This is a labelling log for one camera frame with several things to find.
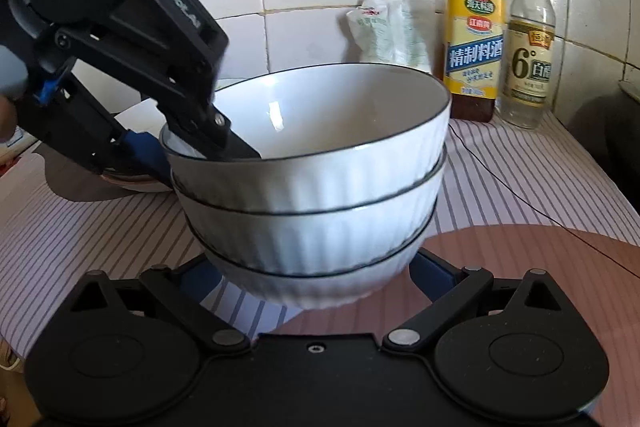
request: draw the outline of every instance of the power cord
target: power cord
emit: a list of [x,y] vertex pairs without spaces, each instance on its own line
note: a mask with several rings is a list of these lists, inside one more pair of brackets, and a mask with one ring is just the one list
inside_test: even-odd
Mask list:
[[617,264],[618,266],[620,266],[623,270],[629,272],[631,275],[633,275],[636,279],[640,279],[640,275],[638,275],[637,273],[633,272],[632,270],[629,270],[626,266],[624,266],[623,264],[619,263],[618,261],[616,261],[615,259],[612,258],[612,256],[604,253],[602,250],[600,250],[597,247],[594,247],[591,243],[589,243],[588,241],[585,241],[583,238],[581,238],[577,233],[573,232],[572,230],[568,229],[567,227],[565,227],[562,223],[560,223],[559,221],[556,221],[553,217],[548,216],[546,213],[542,212],[542,210],[538,210],[535,206],[533,206],[531,203],[529,203],[529,201],[526,201],[523,197],[521,197],[517,192],[515,192],[506,182],[502,181],[498,176],[496,176],[493,172],[491,172],[491,170],[489,169],[489,167],[487,167],[484,162],[482,162],[482,160],[476,155],[476,153],[474,153],[471,149],[469,149],[469,147],[466,146],[465,141],[460,137],[460,135],[456,132],[455,129],[453,129],[453,126],[451,124],[449,124],[449,129],[451,130],[451,132],[456,136],[456,138],[458,138],[458,140],[460,140],[460,143],[462,143],[462,147],[465,148],[465,150],[471,155],[473,156],[473,158],[484,168],[484,170],[486,170],[489,174],[492,175],[492,177],[494,177],[494,179],[496,181],[498,181],[500,183],[500,185],[502,185],[504,188],[506,188],[511,194],[513,194],[513,196],[515,196],[516,198],[518,198],[520,201],[522,201],[522,203],[526,204],[528,207],[530,207],[534,212],[539,213],[541,216],[545,216],[546,219],[552,221],[553,223],[555,223],[556,225],[558,225],[558,227],[561,227],[562,229],[565,229],[567,232],[569,232],[571,235],[573,235],[576,239],[579,239],[580,241],[582,241],[585,245],[587,245],[590,248],[593,248],[593,250],[595,250],[596,252],[598,252],[599,254],[603,255],[604,257],[606,257],[607,259],[609,259],[610,261],[613,261],[615,264]]

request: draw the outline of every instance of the green label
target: green label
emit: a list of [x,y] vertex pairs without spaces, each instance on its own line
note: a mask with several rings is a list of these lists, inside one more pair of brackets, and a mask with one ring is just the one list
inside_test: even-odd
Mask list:
[[466,9],[476,15],[491,15],[495,5],[491,0],[465,0]]

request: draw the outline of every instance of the white ceramic bowl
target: white ceramic bowl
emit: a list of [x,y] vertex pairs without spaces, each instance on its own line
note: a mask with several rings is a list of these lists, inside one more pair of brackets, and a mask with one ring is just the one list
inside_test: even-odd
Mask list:
[[431,216],[417,233],[384,259],[369,266],[324,277],[286,277],[251,270],[226,260],[212,251],[203,240],[199,240],[209,261],[230,282],[254,297],[290,307],[323,309],[366,297],[396,277],[412,261],[426,239]]
[[446,163],[392,197],[313,214],[251,214],[194,201],[175,188],[204,242],[234,263],[263,272],[312,276],[366,266],[398,248],[431,214]]
[[450,94],[422,71],[330,64],[240,82],[215,104],[262,160],[194,158],[165,127],[175,178],[201,201],[276,214],[357,206],[420,181],[442,150]]

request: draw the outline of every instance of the person's hand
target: person's hand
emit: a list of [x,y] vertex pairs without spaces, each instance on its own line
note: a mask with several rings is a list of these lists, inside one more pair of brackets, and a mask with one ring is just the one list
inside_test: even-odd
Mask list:
[[0,96],[0,142],[7,141],[14,135],[17,121],[15,105]]

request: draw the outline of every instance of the yellow bottle label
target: yellow bottle label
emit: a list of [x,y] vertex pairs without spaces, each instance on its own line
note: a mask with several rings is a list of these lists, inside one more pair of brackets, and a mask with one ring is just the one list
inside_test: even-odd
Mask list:
[[507,35],[504,94],[512,100],[542,107],[551,79],[555,33],[549,26],[512,21]]
[[454,94],[496,98],[502,0],[447,0],[444,83]]

